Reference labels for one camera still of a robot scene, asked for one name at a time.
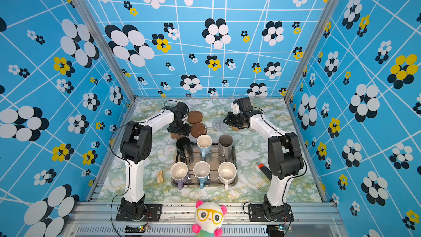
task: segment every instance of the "panda plush toy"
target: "panda plush toy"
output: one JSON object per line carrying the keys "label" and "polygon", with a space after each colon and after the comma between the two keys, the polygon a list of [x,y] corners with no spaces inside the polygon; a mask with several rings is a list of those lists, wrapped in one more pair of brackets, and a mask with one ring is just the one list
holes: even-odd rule
{"label": "panda plush toy", "polygon": [[199,200],[196,203],[196,213],[194,214],[195,225],[192,231],[197,237],[219,237],[222,235],[222,223],[224,215],[227,213],[225,206],[219,206],[215,202],[203,202]]}

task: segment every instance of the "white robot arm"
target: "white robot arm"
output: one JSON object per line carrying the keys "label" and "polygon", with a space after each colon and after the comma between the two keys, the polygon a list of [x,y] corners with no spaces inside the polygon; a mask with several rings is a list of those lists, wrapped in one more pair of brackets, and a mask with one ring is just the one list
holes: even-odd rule
{"label": "white robot arm", "polygon": [[[255,129],[268,141],[268,162],[272,173],[269,191],[264,197],[264,216],[275,221],[285,210],[290,209],[286,196],[294,177],[303,168],[304,160],[295,133],[286,133],[277,128],[260,110],[254,110],[250,98],[240,98],[231,104],[232,111],[224,123],[239,129]],[[282,148],[289,149],[283,153]]]}
{"label": "white robot arm", "polygon": [[169,124],[167,130],[188,136],[191,126],[183,123],[189,108],[178,102],[175,107],[165,106],[160,113],[140,122],[130,121],[120,144],[122,158],[126,166],[126,192],[116,220],[139,220],[145,214],[145,193],[143,190],[143,171],[145,161],[151,153],[152,134]]}

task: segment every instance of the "marble tabletop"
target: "marble tabletop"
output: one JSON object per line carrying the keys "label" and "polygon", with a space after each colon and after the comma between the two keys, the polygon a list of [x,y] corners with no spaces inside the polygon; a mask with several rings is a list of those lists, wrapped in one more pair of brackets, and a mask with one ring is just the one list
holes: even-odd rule
{"label": "marble tabletop", "polygon": [[[141,121],[161,111],[167,99],[141,98],[136,106],[133,121]],[[262,202],[269,189],[270,181],[259,169],[260,163],[268,167],[267,141],[256,131],[242,129],[234,131],[230,127],[224,132],[212,128],[215,118],[224,118],[231,109],[233,98],[178,98],[187,104],[190,111],[197,110],[203,114],[201,123],[208,127],[208,135],[214,141],[222,134],[234,138],[237,158],[238,182],[225,191],[224,187],[184,187],[179,190],[171,185],[170,169],[176,152],[176,140],[166,127],[161,128],[152,136],[152,152],[150,161],[144,168],[143,187],[147,202],[196,202],[197,200],[217,202]],[[281,98],[253,98],[252,105],[262,108],[265,116],[274,125],[286,132],[295,132],[285,101]],[[163,171],[164,182],[157,183],[157,171]],[[123,160],[115,158],[103,184],[97,201],[111,202],[116,194],[125,191],[125,165]],[[120,202],[121,196],[115,198]],[[295,178],[287,195],[288,202],[313,203],[321,202],[313,176],[310,170],[304,176]]]}

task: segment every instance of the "pink ear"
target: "pink ear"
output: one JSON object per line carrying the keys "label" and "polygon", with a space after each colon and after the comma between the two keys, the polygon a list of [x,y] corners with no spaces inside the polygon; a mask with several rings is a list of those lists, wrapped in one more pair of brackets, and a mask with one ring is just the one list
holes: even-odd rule
{"label": "pink ear", "polygon": [[224,205],[221,206],[221,210],[222,210],[222,214],[225,215],[227,213],[227,208]]}
{"label": "pink ear", "polygon": [[198,200],[197,202],[196,202],[196,208],[197,207],[199,207],[200,205],[202,205],[203,204],[203,201],[201,201],[201,200]]}

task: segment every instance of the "mounting plate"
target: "mounting plate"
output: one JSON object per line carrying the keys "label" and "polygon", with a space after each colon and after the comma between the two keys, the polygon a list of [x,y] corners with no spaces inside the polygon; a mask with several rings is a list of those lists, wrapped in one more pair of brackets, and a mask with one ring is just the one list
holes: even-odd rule
{"label": "mounting plate", "polygon": [[115,217],[116,221],[129,221],[129,222],[133,222],[133,221],[147,221],[148,220],[148,211],[151,212],[152,217],[149,218],[149,221],[159,221],[159,219],[161,218],[161,213],[162,213],[162,204],[145,204],[145,216],[143,216],[143,218],[139,219],[134,217],[132,214],[130,213],[124,213],[121,211],[121,209],[119,208],[117,211],[117,216]]}
{"label": "mounting plate", "polygon": [[[248,205],[248,218],[251,222],[260,222],[260,221],[269,221],[264,216],[265,212],[263,209],[263,204],[249,204]],[[287,221],[294,221],[294,216],[292,215],[291,206],[285,203],[285,210],[280,214],[279,218],[273,222],[285,222],[285,217]]]}

